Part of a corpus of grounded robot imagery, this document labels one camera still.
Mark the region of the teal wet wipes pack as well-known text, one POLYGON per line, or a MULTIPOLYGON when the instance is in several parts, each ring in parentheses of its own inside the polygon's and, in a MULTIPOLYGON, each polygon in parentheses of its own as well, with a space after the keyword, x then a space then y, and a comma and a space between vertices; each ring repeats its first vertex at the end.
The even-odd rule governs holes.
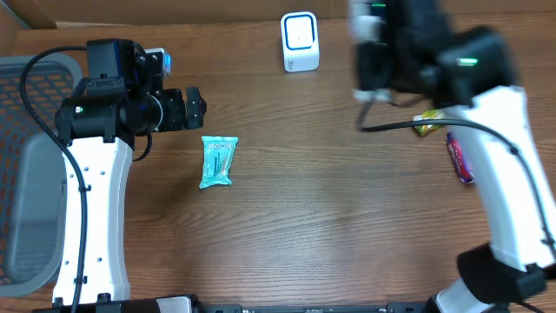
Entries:
POLYGON ((203 166, 201 190, 215 185, 231 185, 229 178, 238 137, 202 136, 203 166))

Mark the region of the white green cosmetic tube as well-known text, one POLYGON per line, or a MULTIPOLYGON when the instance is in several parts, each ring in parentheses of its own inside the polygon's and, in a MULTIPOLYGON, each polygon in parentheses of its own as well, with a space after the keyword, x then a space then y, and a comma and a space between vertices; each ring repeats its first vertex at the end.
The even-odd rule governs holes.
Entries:
POLYGON ((348 1, 348 25, 354 39, 354 98, 362 103, 391 99, 386 87, 391 70, 384 42, 386 21, 384 1, 348 1))

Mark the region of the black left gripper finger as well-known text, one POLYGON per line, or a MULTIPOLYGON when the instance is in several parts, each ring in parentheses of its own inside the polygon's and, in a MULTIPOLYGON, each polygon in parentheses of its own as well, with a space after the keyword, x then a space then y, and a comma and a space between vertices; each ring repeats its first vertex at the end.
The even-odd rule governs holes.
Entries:
POLYGON ((204 113, 190 111, 186 115, 186 130, 196 130, 203 127, 204 113))
POLYGON ((197 87, 188 87, 186 89, 186 107, 188 112, 206 112, 207 103, 202 98, 201 92, 197 87))

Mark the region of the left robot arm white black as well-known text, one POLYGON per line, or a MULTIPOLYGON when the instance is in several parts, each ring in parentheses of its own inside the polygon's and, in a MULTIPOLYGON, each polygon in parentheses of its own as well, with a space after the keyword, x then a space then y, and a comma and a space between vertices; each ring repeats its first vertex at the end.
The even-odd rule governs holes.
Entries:
POLYGON ((196 87, 165 89, 172 59, 125 39, 85 46, 89 74, 55 115, 67 200, 62 265, 53 304, 122 302, 130 298, 124 261, 126 185, 137 137, 203 126, 207 104, 196 87))

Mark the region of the purple sanitary pad pack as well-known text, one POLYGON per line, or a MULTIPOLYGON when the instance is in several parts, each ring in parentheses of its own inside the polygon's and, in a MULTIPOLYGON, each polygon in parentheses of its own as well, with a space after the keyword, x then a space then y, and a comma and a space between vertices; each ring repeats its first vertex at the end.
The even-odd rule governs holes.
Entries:
POLYGON ((460 142, 455 138, 452 132, 447 132, 446 143, 458 178, 463 183, 473 183, 474 176, 472 167, 464 156, 460 142))

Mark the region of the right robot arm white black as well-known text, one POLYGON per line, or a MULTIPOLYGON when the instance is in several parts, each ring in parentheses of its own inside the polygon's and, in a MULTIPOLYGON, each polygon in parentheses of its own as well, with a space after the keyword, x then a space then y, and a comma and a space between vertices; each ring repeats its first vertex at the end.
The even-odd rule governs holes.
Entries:
POLYGON ((555 200, 539 158, 504 37, 453 30, 435 1, 352 1, 355 96, 362 111, 392 92, 442 110, 471 164, 490 241, 459 254, 459 279, 426 312, 506 312, 555 277, 555 200))

